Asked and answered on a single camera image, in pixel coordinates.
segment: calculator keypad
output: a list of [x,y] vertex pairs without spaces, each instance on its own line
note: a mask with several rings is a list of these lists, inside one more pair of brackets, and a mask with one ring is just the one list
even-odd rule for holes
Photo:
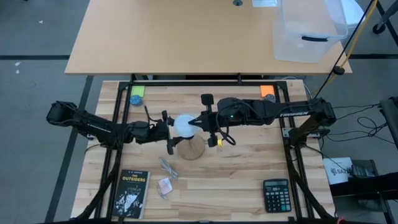
[[266,192],[267,212],[288,212],[291,211],[288,188],[271,188]]

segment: gray carpet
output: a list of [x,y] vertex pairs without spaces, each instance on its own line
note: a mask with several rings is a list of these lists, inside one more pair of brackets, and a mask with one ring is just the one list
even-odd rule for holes
[[[392,0],[381,0],[384,9]],[[0,55],[70,54],[88,0],[0,0]],[[366,7],[368,1],[361,1]],[[380,15],[375,11],[358,41],[355,53],[398,53],[391,35],[374,35],[371,27]],[[398,29],[397,16],[391,21]],[[55,100],[78,104],[85,77],[66,76],[66,61],[0,61],[0,116],[2,125],[2,156],[0,156],[0,220],[2,223],[43,222],[65,153],[70,128],[47,124],[45,116]],[[397,96],[397,60],[351,60],[353,75],[338,78],[326,87],[321,96],[334,106],[367,105],[380,99]],[[128,77],[95,77],[86,109],[94,112],[102,80]],[[305,83],[316,90],[325,77],[307,76]],[[339,109],[337,116],[356,111]],[[331,129],[333,133],[366,130],[356,119],[367,116],[377,124],[384,118],[377,108],[342,120]],[[335,139],[352,136],[334,136]],[[378,136],[391,140],[388,129]],[[56,220],[67,220],[72,210],[87,140],[79,137],[73,153]],[[324,152],[330,157],[374,159],[379,173],[398,171],[396,147],[376,138],[333,142],[325,139]],[[393,213],[398,204],[389,202]],[[385,223],[381,213],[359,208],[350,198],[336,199],[338,215],[349,220]]]

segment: wooden table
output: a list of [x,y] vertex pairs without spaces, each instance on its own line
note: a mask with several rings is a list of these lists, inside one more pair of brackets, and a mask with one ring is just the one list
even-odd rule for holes
[[[306,100],[301,80],[287,83],[291,101]],[[96,115],[112,118],[117,89],[118,82],[103,83]],[[197,116],[205,109],[200,103],[202,93],[214,94],[215,102],[227,96],[261,98],[258,86],[147,86],[144,102],[154,119],[161,117],[162,110],[167,110],[173,118],[180,113]],[[146,120],[143,106],[129,109],[128,122],[137,120]],[[305,120],[306,117],[296,118],[297,125]],[[178,154],[168,155],[165,142],[125,144],[121,169],[152,173],[144,220],[286,221],[288,216],[294,217],[294,208],[289,213],[266,213],[262,197],[264,179],[289,178],[279,127],[278,121],[269,126],[233,127],[230,134],[235,138],[236,146],[206,147],[204,155],[195,161],[183,160]],[[208,133],[200,135],[208,138]],[[89,142],[89,146],[94,144],[97,142]],[[315,140],[308,140],[308,145],[319,148]],[[81,213],[97,192],[105,151],[94,147],[86,153],[72,217]],[[302,154],[310,190],[333,214],[335,208],[321,155],[309,149],[302,149]],[[172,182],[174,190],[168,194],[169,200],[162,199],[156,190],[157,181],[168,176],[160,169],[159,157],[167,159],[180,175],[177,181]],[[299,196],[305,216],[307,211],[301,190]],[[105,216],[107,204],[108,194],[104,197],[102,216]]]
[[[342,46],[320,63],[276,60],[273,7],[251,0],[90,1],[67,74],[323,75]],[[346,73],[352,73],[348,64]]]

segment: the outsiders book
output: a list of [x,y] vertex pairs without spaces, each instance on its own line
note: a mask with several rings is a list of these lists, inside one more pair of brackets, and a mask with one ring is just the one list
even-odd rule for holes
[[122,170],[113,207],[113,216],[143,218],[150,172]]

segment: yellow tape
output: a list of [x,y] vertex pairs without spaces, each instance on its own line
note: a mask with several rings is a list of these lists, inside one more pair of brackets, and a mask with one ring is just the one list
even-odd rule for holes
[[222,139],[217,140],[217,144],[218,144],[219,147],[224,147]]

